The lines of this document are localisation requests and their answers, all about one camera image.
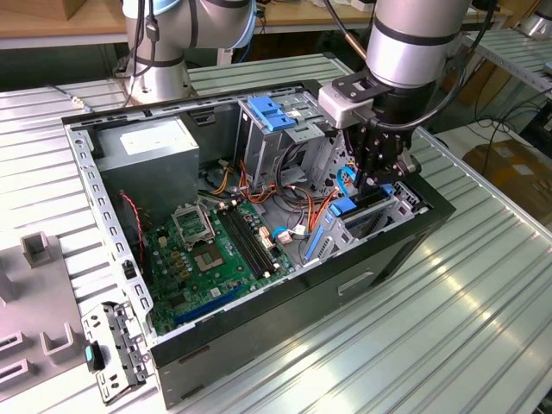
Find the white label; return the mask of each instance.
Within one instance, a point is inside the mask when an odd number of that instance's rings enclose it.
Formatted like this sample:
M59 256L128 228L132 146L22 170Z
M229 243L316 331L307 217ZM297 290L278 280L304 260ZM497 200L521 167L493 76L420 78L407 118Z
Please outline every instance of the white label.
M306 230L306 227L302 224L298 224L295 226L295 229L293 231L298 235L304 235L304 231Z
M285 114L288 115L290 118L297 118L297 117L301 116L301 112L299 112L298 110L290 110L289 112L286 112Z
M121 135L121 143L128 155L170 147L177 144L177 139L176 135L159 136L147 129Z
M500 155L502 155L504 158L509 158L514 156L514 153L510 151L509 148L506 148L506 147L497 147L497 148L494 148L494 150Z
M534 172L531 171L531 169L526 166L525 164L517 164L516 166L513 166L516 168L516 171L520 173L521 175L533 175Z

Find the blue plastic clip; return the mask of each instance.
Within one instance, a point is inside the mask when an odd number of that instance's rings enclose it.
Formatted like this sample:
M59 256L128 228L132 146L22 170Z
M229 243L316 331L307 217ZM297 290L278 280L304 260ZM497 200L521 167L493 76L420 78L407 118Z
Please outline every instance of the blue plastic clip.
M334 201L334 203L329 207L332 213L336 217L339 217L341 214L350 212L351 210L356 209L356 204L348 198L340 198L339 200Z
M270 97L251 97L248 100L251 110L273 131L295 127L296 121L282 111L281 106Z
M393 194L393 186L391 184L383 184L381 189L387 193L388 196Z

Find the yellow wire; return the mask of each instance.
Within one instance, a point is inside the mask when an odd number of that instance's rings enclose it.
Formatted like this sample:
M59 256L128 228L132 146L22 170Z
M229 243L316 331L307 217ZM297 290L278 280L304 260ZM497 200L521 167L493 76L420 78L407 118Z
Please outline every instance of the yellow wire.
M230 168L226 168L226 172L224 173L223 183L216 190L210 192L212 195L218 196L219 194L221 194L226 189L226 184L228 183L229 172L230 172Z

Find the gray fixture block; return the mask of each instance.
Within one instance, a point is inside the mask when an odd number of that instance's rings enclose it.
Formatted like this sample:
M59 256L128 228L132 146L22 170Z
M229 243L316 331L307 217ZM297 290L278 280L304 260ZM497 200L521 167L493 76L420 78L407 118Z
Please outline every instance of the gray fixture block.
M27 342L26 339L27 338L25 338L25 335L21 331L0 338L0 361L7 355L19 352L25 347L25 342Z
M48 239L43 232L25 235L20 239L23 256L31 269L46 265L53 260Z
M0 251L0 261L3 298L7 291L14 293L0 305L1 402L85 358L80 315L58 239L43 233L22 237L20 246Z
M6 272L3 271L2 262L0 261L0 308L6 306L12 300L16 300L16 289Z
M52 340L46 332L40 333L42 352L55 365L71 359L81 349L80 340L74 335L71 325L65 322L63 327L66 333L62 339Z
M0 368L0 391L27 381L34 374L34 366L27 360Z

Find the red cable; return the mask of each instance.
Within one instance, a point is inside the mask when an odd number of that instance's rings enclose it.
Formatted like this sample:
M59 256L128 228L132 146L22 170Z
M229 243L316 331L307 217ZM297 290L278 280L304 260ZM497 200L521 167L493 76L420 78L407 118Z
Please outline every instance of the red cable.
M129 196L126 194L120 193L120 196L127 200L127 203L130 204L130 207L132 208L132 211L135 213L136 221L138 222L138 242L140 244L140 264L144 261L144 243L142 242L142 231L141 231L141 221L140 216L138 216L138 209L134 202L130 199Z

